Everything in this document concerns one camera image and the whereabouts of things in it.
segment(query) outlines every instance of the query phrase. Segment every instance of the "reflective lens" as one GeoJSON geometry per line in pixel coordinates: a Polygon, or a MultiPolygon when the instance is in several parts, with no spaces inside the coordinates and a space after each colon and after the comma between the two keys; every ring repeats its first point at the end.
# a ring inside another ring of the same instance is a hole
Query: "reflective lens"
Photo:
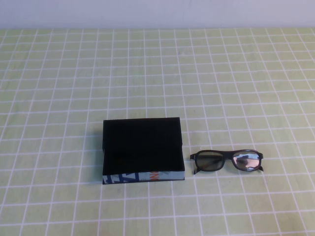
{"type": "Polygon", "coordinates": [[[201,152],[196,156],[196,164],[202,171],[215,171],[222,167],[223,155],[217,152],[201,152]]]}
{"type": "Polygon", "coordinates": [[[259,156],[253,151],[237,152],[233,155],[233,162],[241,170],[251,171],[259,166],[259,156]]]}

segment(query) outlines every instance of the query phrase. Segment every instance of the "black box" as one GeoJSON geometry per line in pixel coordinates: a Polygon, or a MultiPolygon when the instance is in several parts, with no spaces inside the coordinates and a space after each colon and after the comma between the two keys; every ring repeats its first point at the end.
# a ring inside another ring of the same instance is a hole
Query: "black box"
{"type": "Polygon", "coordinates": [[[179,118],[104,120],[103,184],[184,180],[179,118]]]}

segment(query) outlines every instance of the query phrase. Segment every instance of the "box lid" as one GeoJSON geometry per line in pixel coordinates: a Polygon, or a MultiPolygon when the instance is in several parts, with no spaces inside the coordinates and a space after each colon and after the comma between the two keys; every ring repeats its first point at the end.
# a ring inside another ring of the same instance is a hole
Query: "box lid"
{"type": "Polygon", "coordinates": [[[184,171],[179,118],[104,120],[103,175],[184,171]]]}

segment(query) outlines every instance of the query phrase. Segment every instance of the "table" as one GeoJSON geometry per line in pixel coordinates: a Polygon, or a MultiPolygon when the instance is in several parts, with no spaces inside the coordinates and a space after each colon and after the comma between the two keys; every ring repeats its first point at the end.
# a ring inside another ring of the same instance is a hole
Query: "table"
{"type": "Polygon", "coordinates": [[[0,235],[314,236],[314,89],[315,28],[0,30],[0,235]],[[158,117],[186,180],[102,185],[102,121],[158,117]]]}

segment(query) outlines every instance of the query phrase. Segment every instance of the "glasses nose bridge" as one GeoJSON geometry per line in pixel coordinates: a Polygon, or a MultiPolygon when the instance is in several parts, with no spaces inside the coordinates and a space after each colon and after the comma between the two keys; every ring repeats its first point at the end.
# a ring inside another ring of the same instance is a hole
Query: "glasses nose bridge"
{"type": "Polygon", "coordinates": [[[233,152],[227,152],[227,153],[224,154],[224,157],[225,157],[225,159],[232,160],[233,159],[233,155],[234,155],[233,152]]]}

